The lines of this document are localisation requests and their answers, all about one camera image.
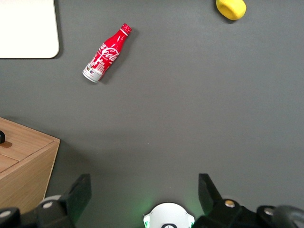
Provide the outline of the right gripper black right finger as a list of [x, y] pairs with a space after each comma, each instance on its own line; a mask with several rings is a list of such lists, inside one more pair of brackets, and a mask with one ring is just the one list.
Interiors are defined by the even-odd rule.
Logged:
[[210, 176], [199, 174], [198, 197], [203, 215], [195, 222], [196, 228], [273, 228], [272, 215], [266, 209], [274, 211], [274, 206], [259, 206], [255, 212], [232, 199], [223, 198]]

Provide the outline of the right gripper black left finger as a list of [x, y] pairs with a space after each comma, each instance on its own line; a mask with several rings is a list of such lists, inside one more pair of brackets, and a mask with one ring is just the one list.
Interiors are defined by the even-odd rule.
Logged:
[[2, 228], [74, 228], [92, 197], [91, 175], [82, 174], [59, 196], [48, 197], [29, 212], [0, 209]]

